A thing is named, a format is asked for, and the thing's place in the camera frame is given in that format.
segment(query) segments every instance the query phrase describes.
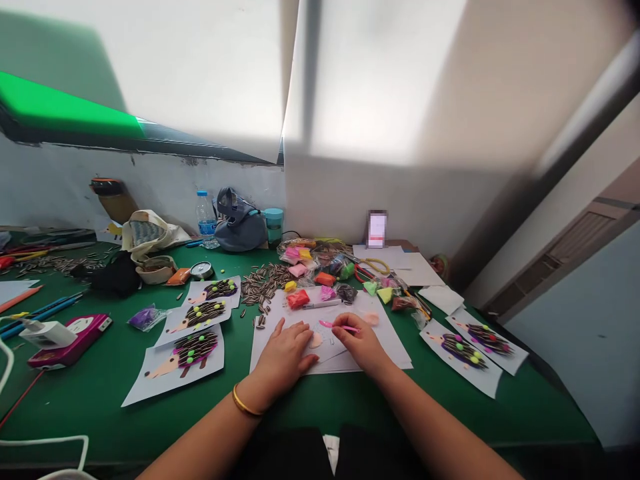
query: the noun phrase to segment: red cable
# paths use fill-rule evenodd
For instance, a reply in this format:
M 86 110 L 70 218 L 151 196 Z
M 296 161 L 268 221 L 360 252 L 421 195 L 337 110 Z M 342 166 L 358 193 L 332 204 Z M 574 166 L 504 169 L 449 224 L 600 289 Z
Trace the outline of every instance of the red cable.
M 15 402 L 13 404 L 13 406 L 11 407 L 11 410 L 9 410 L 8 414 L 6 414 L 6 416 L 2 419 L 2 422 L 0 422 L 0 429 L 4 426 L 4 424 L 7 422 L 7 420 L 9 420 L 9 417 L 11 416 L 13 411 L 16 408 L 18 408 L 18 405 L 20 405 L 20 402 L 22 402 L 22 399 L 27 396 L 27 394 L 29 393 L 29 390 L 31 390 L 32 386 L 35 385 L 35 383 L 38 381 L 38 378 L 42 377 L 42 374 L 44 372 L 45 372 L 44 370 L 40 370 L 40 373 L 38 373 L 38 376 L 36 378 L 34 378 L 34 380 L 31 382 L 30 386 L 27 387 L 27 389 L 22 394 L 22 396 L 20 398 L 18 398 L 17 402 Z

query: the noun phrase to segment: gray bag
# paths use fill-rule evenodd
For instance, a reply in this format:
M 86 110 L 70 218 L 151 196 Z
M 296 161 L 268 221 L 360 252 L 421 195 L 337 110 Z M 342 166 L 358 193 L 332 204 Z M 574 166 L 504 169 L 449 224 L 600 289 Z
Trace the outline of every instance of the gray bag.
M 260 210 L 231 187 L 218 192 L 216 208 L 227 217 L 215 227 L 215 238 L 228 251 L 248 251 L 267 241 L 267 227 Z

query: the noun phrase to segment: pink tool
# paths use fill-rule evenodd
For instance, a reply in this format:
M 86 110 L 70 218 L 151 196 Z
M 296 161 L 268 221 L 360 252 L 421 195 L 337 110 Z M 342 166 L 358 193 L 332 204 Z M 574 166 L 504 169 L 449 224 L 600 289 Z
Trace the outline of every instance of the pink tool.
M 320 325 L 322 325 L 323 327 L 326 327 L 326 328 L 333 328 L 333 324 L 332 324 L 332 323 L 330 323 L 330 322 L 326 322 L 326 321 L 324 321 L 324 320 L 320 320 L 318 323 L 319 323 Z M 351 331 L 354 331 L 354 332 L 356 332 L 356 333 L 360 333 L 360 329 L 357 329 L 357 328 L 354 328 L 354 327 L 348 327 L 348 326 L 346 326 L 346 325 L 340 325 L 340 326 L 341 326 L 342 328 L 344 328 L 344 330 L 351 330 Z

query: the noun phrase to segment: yellow scissors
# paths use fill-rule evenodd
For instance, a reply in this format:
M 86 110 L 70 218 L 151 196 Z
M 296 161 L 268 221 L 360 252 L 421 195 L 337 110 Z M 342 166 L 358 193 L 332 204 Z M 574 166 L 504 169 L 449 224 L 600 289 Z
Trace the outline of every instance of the yellow scissors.
M 380 273 L 381 275 L 385 275 L 386 276 L 386 275 L 390 274 L 390 272 L 391 272 L 391 270 L 389 270 L 389 266 L 386 263 L 384 263 L 382 260 L 380 260 L 380 259 L 359 259 L 358 257 L 356 257 L 356 256 L 354 256 L 354 255 L 352 255 L 350 253 L 347 253 L 347 252 L 344 252 L 344 256 L 346 258 L 348 258 L 349 260 L 351 260 L 352 262 L 354 262 L 356 265 L 358 263 L 364 263 L 364 264 L 370 266 L 370 268 L 376 270 L 376 272 Z M 374 263 L 377 263 L 378 265 L 381 265 L 382 268 L 384 268 L 384 270 L 376 267 L 374 265 Z

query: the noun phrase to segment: pink power bank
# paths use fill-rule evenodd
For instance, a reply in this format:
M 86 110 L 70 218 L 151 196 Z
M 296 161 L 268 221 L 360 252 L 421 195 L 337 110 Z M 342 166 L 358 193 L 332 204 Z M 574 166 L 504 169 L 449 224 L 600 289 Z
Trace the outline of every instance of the pink power bank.
M 69 320 L 66 327 L 78 336 L 75 342 L 61 349 L 40 350 L 27 360 L 28 366 L 39 370 L 55 370 L 73 365 L 112 322 L 104 313 Z

